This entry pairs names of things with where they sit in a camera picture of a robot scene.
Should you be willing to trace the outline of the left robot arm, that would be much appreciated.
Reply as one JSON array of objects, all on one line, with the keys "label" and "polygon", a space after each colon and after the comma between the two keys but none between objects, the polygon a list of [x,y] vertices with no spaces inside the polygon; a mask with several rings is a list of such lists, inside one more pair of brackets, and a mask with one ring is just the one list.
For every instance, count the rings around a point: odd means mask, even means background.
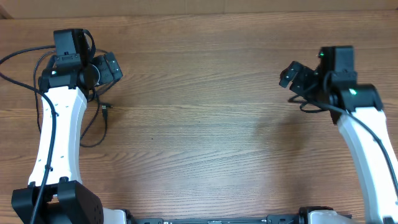
[{"label": "left robot arm", "polygon": [[86,29],[53,33],[55,55],[33,90],[42,97],[40,144],[27,187],[14,190],[12,208],[23,223],[130,223],[126,210],[104,208],[81,180],[81,123],[87,103],[99,100],[97,86],[122,78],[111,52],[96,55]]}]

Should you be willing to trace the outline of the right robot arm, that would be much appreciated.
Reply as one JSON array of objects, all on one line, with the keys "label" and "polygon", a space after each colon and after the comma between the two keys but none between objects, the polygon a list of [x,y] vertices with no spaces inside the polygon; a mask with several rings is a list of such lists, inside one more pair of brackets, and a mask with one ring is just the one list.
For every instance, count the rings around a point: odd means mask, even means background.
[{"label": "right robot arm", "polygon": [[330,112],[349,147],[358,175],[366,223],[397,223],[397,158],[389,139],[381,97],[372,84],[359,84],[352,46],[322,47],[314,70],[293,61],[280,74],[300,110]]}]

